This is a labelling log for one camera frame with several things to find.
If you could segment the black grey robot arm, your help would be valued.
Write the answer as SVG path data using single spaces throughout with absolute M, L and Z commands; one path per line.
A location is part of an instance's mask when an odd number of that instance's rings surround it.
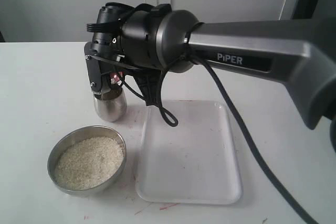
M 137 7 L 109 2 L 85 44 L 91 90 L 113 88 L 112 74 L 132 76 L 139 97 L 159 108 L 172 127 L 178 121 L 162 105 L 168 72 L 183 73 L 206 65 L 282 83 L 304 124 L 313 129 L 329 118 L 335 142 L 335 18 L 262 22 L 203 23 L 170 4 Z

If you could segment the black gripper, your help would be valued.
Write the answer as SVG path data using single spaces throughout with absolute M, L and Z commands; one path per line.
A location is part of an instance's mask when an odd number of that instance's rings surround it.
M 84 46 L 85 51 L 92 51 L 94 58 L 104 61 L 112 68 L 111 73 L 122 72 L 124 76 L 136 76 L 137 70 L 123 63 L 117 58 L 124 55 L 121 43 L 122 26 L 134 13 L 135 7 L 107 2 L 99 10 L 97 21 L 87 24 L 87 32 L 93 33 L 92 41 Z

